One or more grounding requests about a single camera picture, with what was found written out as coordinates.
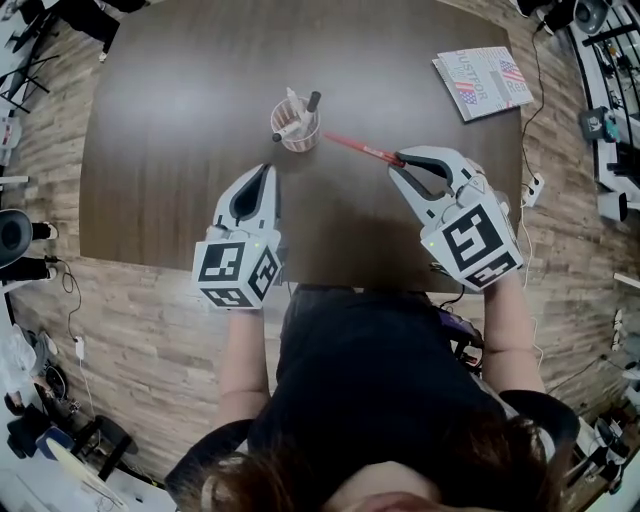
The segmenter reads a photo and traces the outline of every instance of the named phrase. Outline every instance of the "book cover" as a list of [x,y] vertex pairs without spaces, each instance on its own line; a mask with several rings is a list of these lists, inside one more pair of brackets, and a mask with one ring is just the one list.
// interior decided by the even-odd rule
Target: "book cover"
[[504,46],[439,53],[433,64],[465,121],[533,101],[524,76]]

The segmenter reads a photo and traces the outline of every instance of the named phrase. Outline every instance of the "black cable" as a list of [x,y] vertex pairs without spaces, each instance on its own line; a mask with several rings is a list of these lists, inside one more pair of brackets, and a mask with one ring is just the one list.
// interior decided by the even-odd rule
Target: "black cable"
[[68,294],[72,294],[74,292],[74,288],[78,290],[78,306],[75,309],[69,311],[69,315],[67,316],[67,331],[69,332],[69,336],[71,336],[71,339],[75,342],[76,337],[71,332],[71,315],[79,311],[82,307],[82,293],[80,292],[78,281],[76,281],[75,276],[71,273],[71,267],[69,266],[69,264],[64,260],[60,261],[64,263],[65,267],[67,268],[64,274],[62,274],[62,288]]
[[447,301],[443,302],[438,307],[440,309],[442,309],[447,305],[451,305],[451,304],[455,304],[456,302],[459,302],[462,299],[462,297],[464,297],[464,294],[465,294],[466,291],[467,291],[467,287],[465,285],[462,285],[462,290],[460,291],[460,295],[458,295],[455,299],[447,300]]
[[71,315],[76,313],[82,307],[82,293],[80,292],[80,287],[78,286],[78,281],[76,281],[75,276],[71,272],[71,266],[64,260],[60,258],[56,258],[55,256],[45,256],[45,261],[47,263],[62,263],[66,267],[66,270],[62,274],[62,289],[68,293],[72,294],[74,291],[78,291],[78,306],[75,309],[69,311],[69,315],[67,315],[67,332],[69,333],[69,337],[74,341],[76,341],[75,336],[71,332]]
[[522,146],[522,154],[524,155],[524,163],[527,166],[527,171],[529,171],[529,174],[531,174],[531,176],[536,179],[536,177],[533,175],[533,172],[531,171],[531,167],[529,167],[529,160],[527,158],[527,152],[524,149],[524,138],[527,134],[527,128],[529,127],[529,123],[531,121],[533,121],[536,116],[542,112],[542,109],[544,108],[544,85],[542,85],[542,71],[540,70],[540,60],[538,59],[538,48],[536,48],[536,34],[538,32],[540,32],[542,29],[544,28],[544,22],[541,22],[538,25],[538,28],[536,29],[536,31],[531,35],[531,45],[533,46],[533,52],[536,56],[536,66],[538,68],[538,84],[540,85],[540,96],[541,96],[541,105],[538,108],[538,110],[535,111],[535,113],[529,118],[529,120],[524,124],[524,128],[522,129],[522,138],[520,140],[520,144]]

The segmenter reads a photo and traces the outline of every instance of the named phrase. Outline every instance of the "metal rack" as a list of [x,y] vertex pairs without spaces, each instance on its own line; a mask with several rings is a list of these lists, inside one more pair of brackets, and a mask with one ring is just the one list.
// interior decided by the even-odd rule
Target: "metal rack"
[[[640,188],[640,147],[637,145],[640,137],[637,135],[634,137],[634,129],[637,134],[640,134],[640,112],[638,111],[640,108],[640,84],[636,84],[634,76],[635,72],[640,77],[640,55],[634,47],[634,41],[631,37],[633,33],[636,33],[638,35],[636,43],[640,43],[640,24],[629,7],[623,5],[620,9],[624,10],[630,22],[625,22],[616,8],[611,9],[611,15],[605,23],[607,30],[586,38],[581,44],[592,49],[605,82],[609,108],[614,112],[616,118],[622,118],[620,120],[626,129],[627,140],[616,143],[617,162],[608,162],[606,167],[615,176],[627,177],[636,187]],[[613,26],[611,21],[616,21],[619,26]],[[632,53],[625,53],[621,38],[626,38]],[[626,89],[625,79],[630,82],[630,87]],[[629,105],[630,102],[625,94],[630,88],[633,89],[635,107]]]

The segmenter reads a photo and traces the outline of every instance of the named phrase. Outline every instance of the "wooden table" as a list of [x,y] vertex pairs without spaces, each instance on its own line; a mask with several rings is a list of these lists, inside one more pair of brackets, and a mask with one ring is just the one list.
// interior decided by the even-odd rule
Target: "wooden table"
[[515,205],[520,112],[464,124],[431,60],[509,45],[505,30],[433,0],[169,0],[124,20],[96,91],[80,193],[83,256],[191,269],[218,197],[274,163],[286,278],[457,291],[429,271],[422,227],[376,159],[322,140],[271,142],[286,86],[319,90],[321,126],[387,150],[448,146]]

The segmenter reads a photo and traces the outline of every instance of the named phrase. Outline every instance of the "power strip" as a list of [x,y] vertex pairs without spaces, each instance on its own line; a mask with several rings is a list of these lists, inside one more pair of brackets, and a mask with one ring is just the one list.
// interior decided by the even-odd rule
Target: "power strip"
[[529,182],[529,186],[522,194],[523,205],[533,208],[538,201],[538,197],[540,197],[542,187],[544,187],[544,179],[540,173],[535,173]]

